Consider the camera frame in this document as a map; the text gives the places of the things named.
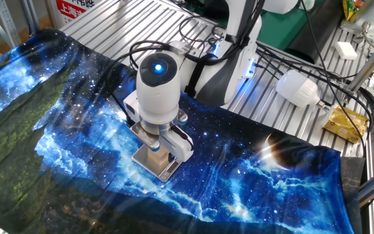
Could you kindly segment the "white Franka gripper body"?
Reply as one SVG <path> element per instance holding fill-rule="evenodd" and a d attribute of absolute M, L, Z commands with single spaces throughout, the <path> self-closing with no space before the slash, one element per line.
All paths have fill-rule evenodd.
<path fill-rule="evenodd" d="M 183 163 L 193 154 L 193 141 L 179 128 L 188 120 L 179 108 L 179 100 L 179 92 L 165 97 L 164 94 L 135 90 L 123 102 L 134 121 L 131 132 L 151 151 L 158 151 L 163 146 Z"/>

